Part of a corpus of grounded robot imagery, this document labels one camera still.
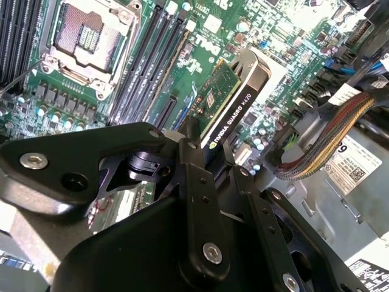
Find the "green circuit board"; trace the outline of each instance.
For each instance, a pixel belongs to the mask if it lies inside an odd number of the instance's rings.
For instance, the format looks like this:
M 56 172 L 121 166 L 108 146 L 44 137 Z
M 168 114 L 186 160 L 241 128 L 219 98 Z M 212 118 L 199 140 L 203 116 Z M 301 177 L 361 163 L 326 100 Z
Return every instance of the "green circuit board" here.
M 127 68 L 146 35 L 155 3 L 152 0 L 142 1 L 141 28 L 126 62 Z M 42 0 L 30 66 L 42 57 L 40 48 L 48 46 L 48 42 L 53 41 L 58 33 L 64 19 L 62 4 L 60 0 Z M 165 7 L 175 7 L 173 15 L 182 10 L 187 11 L 187 34 L 174 63 L 168 67 L 164 82 L 160 85 L 161 90 L 150 102 L 143 120 L 155 123 L 163 114 L 169 98 L 174 96 L 176 103 L 170 108 L 162 127 L 163 130 L 174 129 L 215 66 L 220 60 L 232 60 L 241 48 L 256 46 L 286 69 L 269 97 L 253 105 L 251 113 L 255 118 L 251 116 L 247 124 L 245 119 L 242 121 L 242 127 L 238 129 L 241 142 L 251 142 L 252 137 L 262 128 L 271 136 L 281 116 L 293 121 L 287 109 L 321 70 L 323 62 L 328 58 L 326 50 L 342 44 L 355 23 L 362 18 L 341 0 L 327 0 L 318 7 L 311 7 L 298 0 L 168 0 Z M 92 50 L 95 46 L 95 32 L 86 28 L 81 34 L 89 38 L 89 43 L 85 45 L 81 42 L 80 45 Z M 111 57 L 110 64 L 113 64 L 118 55 L 115 52 Z M 59 95 L 65 96 L 66 102 L 73 101 L 75 108 L 69 110 L 61 104 L 48 102 L 42 97 L 42 90 L 45 90 L 45 94 L 50 91 L 57 98 Z M 44 66 L 38 66 L 26 78 L 25 91 L 14 102 L 2 103 L 8 113 L 0 117 L 0 132 L 12 139 L 23 139 L 103 127 L 113 103 L 113 94 L 99 100 L 91 88 L 57 71 L 45 72 Z
M 189 115 L 199 119 L 201 131 L 204 131 L 225 107 L 240 83 L 239 77 L 221 59 L 189 109 Z

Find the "ram slot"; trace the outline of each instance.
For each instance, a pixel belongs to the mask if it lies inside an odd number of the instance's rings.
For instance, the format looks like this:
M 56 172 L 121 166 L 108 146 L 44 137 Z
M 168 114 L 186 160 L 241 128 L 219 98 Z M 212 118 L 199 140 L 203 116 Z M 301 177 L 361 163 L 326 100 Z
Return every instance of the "ram slot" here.
M 173 108 L 176 106 L 177 103 L 177 98 L 174 96 L 169 96 L 168 101 L 166 102 L 164 109 L 162 112 L 159 114 L 154 126 L 158 129 L 162 129 L 169 118 Z
M 1 85 L 24 73 L 30 63 L 42 0 L 1 1 Z M 12 91 L 23 91 L 23 80 Z
M 159 82 L 159 85 L 158 85 L 157 89 L 153 93 L 153 97 L 151 98 L 151 101 L 148 104 L 147 110 L 143 114 L 142 122 L 145 122 L 147 120 L 147 117 L 148 117 L 151 109 L 153 108 L 155 102 L 157 101 L 158 95 L 160 94 L 161 90 L 164 88 L 164 86 L 166 84 L 166 81 L 168 80 L 168 77 L 170 76 L 171 69 L 173 68 L 173 66 L 175 64 L 175 62 L 176 62 L 176 60 L 177 60 L 177 58 L 178 58 L 178 56 L 179 56 L 179 54 L 180 54 L 180 52 L 182 50 L 182 47 L 186 43 L 189 34 L 190 34 L 189 30 L 187 30 L 184 33 L 184 35 L 182 36 L 182 38 L 180 40 L 180 43 L 179 43 L 179 45 L 178 45 L 178 47 L 176 49 L 176 52 L 174 53 L 173 57 L 171 58 L 170 63 L 168 65 L 167 69 L 164 71 L 164 76 L 160 79 L 161 81 Z
M 161 19 L 161 14 L 164 10 L 164 7 L 162 5 L 157 4 L 154 8 L 153 14 L 151 16 L 147 31 L 145 32 L 145 36 L 143 37 L 143 40 L 137 49 L 137 53 L 135 54 L 135 57 L 133 59 L 133 62 L 131 64 L 131 69 L 128 71 L 123 85 L 119 88 L 118 94 L 114 101 L 114 106 L 112 108 L 108 125 L 117 125 L 118 121 L 120 119 L 120 113 L 124 110 L 124 107 L 129 102 L 128 99 L 128 91 L 131 86 L 131 82 L 134 78 L 134 75 L 136 71 L 138 70 L 140 66 L 140 62 L 143 59 L 143 54 L 145 50 L 147 49 L 151 37 L 153 36 L 154 30 L 158 24 L 158 22 Z
M 141 73 L 137 74 L 132 81 L 132 86 L 130 87 L 130 92 L 128 93 L 128 103 L 122 113 L 122 116 L 119 119 L 119 125 L 123 123 L 128 123 L 127 119 L 130 115 L 133 115 L 134 109 L 136 109 L 138 103 L 138 100 L 141 97 L 135 98 L 136 95 L 139 95 L 140 92 L 143 92 L 142 83 L 144 83 L 146 76 L 150 74 L 150 67 L 155 62 L 155 59 L 160 54 L 160 47 L 162 45 L 162 42 L 164 40 L 164 36 L 167 34 L 169 29 L 169 20 L 168 20 L 168 13 L 164 12 L 162 15 L 162 24 L 160 31 L 157 33 L 157 39 L 155 40 L 153 46 L 151 47 L 150 52 L 145 52 L 143 55 L 144 62 L 141 65 Z
M 153 66 L 149 79 L 146 81 L 145 89 L 138 96 L 136 105 L 134 107 L 134 114 L 128 116 L 127 122 L 138 122 L 142 120 L 145 111 L 150 104 L 153 93 L 157 89 L 159 82 L 163 79 L 161 76 L 166 70 L 166 67 L 170 63 L 174 53 L 177 51 L 178 44 L 181 43 L 182 36 L 184 34 L 184 22 L 185 18 L 178 18 L 175 21 L 174 29 L 170 33 L 168 40 L 164 46 L 160 48 L 163 52 L 159 55 L 158 62 Z

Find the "sticker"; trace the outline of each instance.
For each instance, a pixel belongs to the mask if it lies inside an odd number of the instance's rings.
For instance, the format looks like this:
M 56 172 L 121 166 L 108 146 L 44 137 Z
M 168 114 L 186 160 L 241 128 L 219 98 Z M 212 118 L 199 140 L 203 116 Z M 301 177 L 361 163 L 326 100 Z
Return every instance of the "sticker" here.
M 389 54 L 385 54 L 385 56 L 382 57 L 381 63 L 385 67 L 387 71 L 389 71 Z
M 366 260 L 357 260 L 349 268 L 369 292 L 389 292 L 389 271 Z
M 214 17 L 212 14 L 209 14 L 207 20 L 205 20 L 204 27 L 210 32 L 217 33 L 222 21 L 219 18 Z
M 342 87 L 328 100 L 333 105 L 343 105 L 347 100 L 360 93 L 359 90 L 351 87 L 348 84 L 343 84 Z
M 347 195 L 381 164 L 380 159 L 346 136 L 324 169 L 342 193 Z
M 378 76 L 378 80 L 374 81 L 371 85 L 375 88 L 384 88 L 388 84 L 389 80 L 385 76 Z

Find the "power cable bundle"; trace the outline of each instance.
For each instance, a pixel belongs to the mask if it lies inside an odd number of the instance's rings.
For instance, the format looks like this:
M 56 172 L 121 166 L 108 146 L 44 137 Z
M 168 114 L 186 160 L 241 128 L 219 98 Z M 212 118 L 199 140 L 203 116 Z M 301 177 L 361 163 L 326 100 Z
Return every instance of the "power cable bundle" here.
M 328 162 L 342 139 L 368 110 L 388 105 L 387 90 L 375 89 L 371 93 L 357 94 L 338 108 L 316 142 L 302 157 L 290 163 L 281 163 L 284 150 L 276 149 L 266 158 L 265 166 L 283 180 L 296 181 L 307 178 Z

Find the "blue cable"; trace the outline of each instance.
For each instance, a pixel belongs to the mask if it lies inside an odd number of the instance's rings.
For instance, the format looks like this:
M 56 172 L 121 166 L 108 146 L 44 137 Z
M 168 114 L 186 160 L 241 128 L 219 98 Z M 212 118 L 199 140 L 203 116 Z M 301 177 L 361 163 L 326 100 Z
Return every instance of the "blue cable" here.
M 380 68 L 380 67 L 382 67 L 382 66 L 383 66 L 382 63 L 379 62 L 379 63 L 375 64 L 373 67 L 371 67 L 370 71 L 376 70 L 376 69 L 378 69 L 378 68 Z M 347 68 L 340 68 L 340 70 L 341 70 L 344 74 L 347 74 L 347 75 L 353 75 L 353 74 L 355 74 L 355 72 L 356 72 L 356 71 L 353 70 L 353 69 L 347 69 Z
M 176 131 L 178 129 L 178 127 L 180 126 L 182 120 L 187 115 L 188 111 L 189 111 L 189 108 L 184 108 L 184 111 L 182 112 L 181 117 L 178 119 L 176 125 L 174 126 L 173 131 Z

